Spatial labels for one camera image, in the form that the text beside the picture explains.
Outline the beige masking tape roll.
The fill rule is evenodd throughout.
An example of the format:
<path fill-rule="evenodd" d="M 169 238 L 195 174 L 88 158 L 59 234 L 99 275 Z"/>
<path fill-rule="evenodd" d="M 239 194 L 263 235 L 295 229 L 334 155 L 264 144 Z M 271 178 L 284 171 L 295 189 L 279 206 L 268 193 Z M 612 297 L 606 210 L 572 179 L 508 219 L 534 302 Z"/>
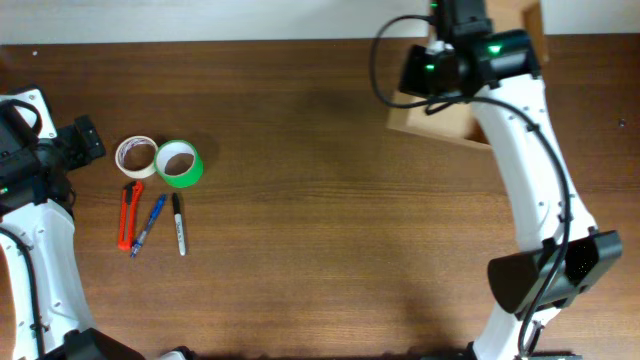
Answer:
<path fill-rule="evenodd" d="M 148 145 L 153 149 L 153 155 L 150 162 L 139 170 L 132 170 L 125 166 L 126 155 L 137 146 Z M 121 142 L 115 152 L 114 161 L 118 169 L 127 177 L 140 180 L 145 179 L 156 173 L 155 169 L 155 155 L 158 151 L 158 146 L 153 139 L 147 136 L 131 136 Z"/>

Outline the brown cardboard box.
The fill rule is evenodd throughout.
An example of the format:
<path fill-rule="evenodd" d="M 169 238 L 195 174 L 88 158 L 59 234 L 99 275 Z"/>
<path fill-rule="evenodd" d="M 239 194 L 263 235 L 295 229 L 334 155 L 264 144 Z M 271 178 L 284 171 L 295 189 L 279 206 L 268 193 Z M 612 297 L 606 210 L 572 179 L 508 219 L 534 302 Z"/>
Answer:
<path fill-rule="evenodd" d="M 544 66 L 549 61 L 539 1 L 487 0 L 484 6 L 485 13 L 492 20 L 496 32 L 524 29 L 532 38 L 532 45 L 539 63 Z M 469 105 L 453 105 L 432 116 L 425 113 L 424 107 L 406 110 L 391 109 L 387 127 L 472 148 L 486 148 L 488 145 Z"/>

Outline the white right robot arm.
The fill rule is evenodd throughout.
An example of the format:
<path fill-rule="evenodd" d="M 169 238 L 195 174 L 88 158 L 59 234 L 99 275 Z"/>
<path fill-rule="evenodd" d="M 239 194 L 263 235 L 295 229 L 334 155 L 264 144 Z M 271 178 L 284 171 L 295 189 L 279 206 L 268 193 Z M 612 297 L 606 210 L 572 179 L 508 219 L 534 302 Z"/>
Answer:
<path fill-rule="evenodd" d="M 495 307 L 471 359 L 532 359 L 546 325 L 621 257 L 581 201 L 549 119 L 526 31 L 494 29 L 481 1 L 434 1 L 440 49 L 414 47 L 399 88 L 424 105 L 467 103 L 492 147 L 519 250 L 490 261 Z"/>

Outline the green tape roll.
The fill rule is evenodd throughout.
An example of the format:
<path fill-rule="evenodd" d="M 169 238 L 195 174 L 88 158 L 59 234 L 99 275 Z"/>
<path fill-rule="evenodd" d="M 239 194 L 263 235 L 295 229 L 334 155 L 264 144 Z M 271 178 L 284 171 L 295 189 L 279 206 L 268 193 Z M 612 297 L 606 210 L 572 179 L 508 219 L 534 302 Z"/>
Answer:
<path fill-rule="evenodd" d="M 163 180 L 174 188 L 195 185 L 204 172 L 203 161 L 196 148 L 184 140 L 172 140 L 161 145 L 154 166 Z"/>

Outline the red utility knife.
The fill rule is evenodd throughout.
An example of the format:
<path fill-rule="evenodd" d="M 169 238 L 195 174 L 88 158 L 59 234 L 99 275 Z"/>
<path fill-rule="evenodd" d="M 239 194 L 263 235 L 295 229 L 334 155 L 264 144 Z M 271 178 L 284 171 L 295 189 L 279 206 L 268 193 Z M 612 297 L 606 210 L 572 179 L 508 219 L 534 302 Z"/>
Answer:
<path fill-rule="evenodd" d="M 139 180 L 132 181 L 123 187 L 117 241 L 118 248 L 122 251 L 129 251 L 132 248 L 136 211 L 143 190 L 144 184 Z"/>

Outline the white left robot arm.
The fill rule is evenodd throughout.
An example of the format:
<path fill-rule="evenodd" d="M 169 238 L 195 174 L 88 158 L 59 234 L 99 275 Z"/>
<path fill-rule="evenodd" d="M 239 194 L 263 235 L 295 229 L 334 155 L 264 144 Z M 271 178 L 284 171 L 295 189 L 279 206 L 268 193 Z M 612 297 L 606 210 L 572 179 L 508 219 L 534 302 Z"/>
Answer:
<path fill-rule="evenodd" d="M 15 311 L 15 359 L 138 359 L 97 329 L 74 255 L 75 192 L 68 172 L 104 156 L 82 116 L 49 132 L 14 110 L 1 115 L 1 250 Z"/>

